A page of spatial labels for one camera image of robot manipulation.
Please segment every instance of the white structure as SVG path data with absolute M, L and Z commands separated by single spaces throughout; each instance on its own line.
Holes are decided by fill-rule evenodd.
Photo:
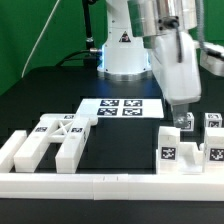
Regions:
M 96 124 L 94 116 L 46 114 L 28 138 L 24 131 L 15 132 L 0 150 L 0 197 L 224 201 L 224 129 L 206 128 L 199 151 L 194 142 L 180 142 L 180 129 L 161 127 L 157 175 L 75 174 L 90 126 Z M 62 143 L 58 173 L 30 173 L 51 142 Z M 9 173 L 13 165 L 27 173 Z
M 96 124 L 97 116 L 89 118 L 74 114 L 43 115 L 14 156 L 16 172 L 33 173 L 50 143 L 62 143 L 55 158 L 57 172 L 75 173 L 90 126 Z

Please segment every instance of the black tabletop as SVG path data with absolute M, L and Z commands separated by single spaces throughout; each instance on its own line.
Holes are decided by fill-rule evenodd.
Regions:
M 202 98 L 190 105 L 195 130 L 181 134 L 182 141 L 197 144 L 203 141 L 204 113 L 224 111 L 224 78 L 204 69 L 200 74 Z M 99 79 L 94 69 L 34 69 L 0 97 L 0 146 L 15 130 L 30 132 L 44 113 L 75 113 L 83 98 L 161 99 L 162 94 L 153 77 L 117 83 Z M 173 125 L 169 106 L 164 105 L 164 114 L 164 119 L 100 118 L 91 128 L 77 173 L 155 173 L 159 126 Z M 58 148 L 49 147 L 35 172 L 56 172 Z M 0 199 L 1 223 L 7 224 L 220 223 L 223 213 L 222 202 Z

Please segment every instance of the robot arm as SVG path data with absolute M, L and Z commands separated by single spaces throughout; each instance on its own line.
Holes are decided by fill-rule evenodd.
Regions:
M 128 6 L 133 35 L 144 37 L 150 49 L 152 71 L 174 124 L 184 127 L 188 104 L 201 95 L 195 45 L 188 34 L 197 25 L 195 0 L 129 0 Z

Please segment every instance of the white cable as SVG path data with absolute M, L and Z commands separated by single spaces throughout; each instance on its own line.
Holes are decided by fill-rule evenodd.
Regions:
M 48 25 L 50 24 L 51 19 L 52 19 L 52 17 L 54 16 L 54 13 L 56 12 L 57 7 L 58 7 L 58 5 L 60 4 L 60 2 L 61 2 L 61 0 L 57 0 L 57 2 L 56 2 L 56 4 L 55 4 L 55 6 L 54 6 L 54 8 L 53 8 L 53 10 L 52 10 L 52 12 L 51 12 L 49 18 L 47 19 L 47 22 L 46 22 L 46 24 L 45 24 L 45 26 L 44 26 L 42 32 L 40 33 L 40 36 L 38 37 L 38 39 L 37 39 L 37 41 L 36 41 L 36 43 L 35 43 L 35 45 L 34 45 L 32 51 L 31 51 L 31 53 L 30 53 L 30 55 L 29 55 L 29 57 L 28 57 L 28 59 L 27 59 L 27 61 L 26 61 L 26 64 L 25 64 L 25 66 L 24 66 L 24 68 L 23 68 L 22 78 L 24 77 L 25 72 L 26 72 L 26 69 L 27 69 L 27 67 L 28 67 L 28 65 L 29 65 L 29 63 L 30 63 L 30 60 L 31 60 L 31 58 L 33 57 L 33 54 L 34 54 L 34 52 L 35 52 L 35 50 L 36 50 L 38 44 L 40 43 L 40 41 L 41 41 L 43 35 L 45 34 L 45 31 L 46 31 L 46 29 L 48 28 Z

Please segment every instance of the warning label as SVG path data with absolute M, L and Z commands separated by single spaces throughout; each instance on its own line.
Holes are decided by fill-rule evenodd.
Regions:
M 131 40 L 130 40 L 130 38 L 129 38 L 129 36 L 128 36 L 126 31 L 122 35 L 122 37 L 121 37 L 119 42 L 121 42 L 121 43 L 130 43 L 131 42 Z

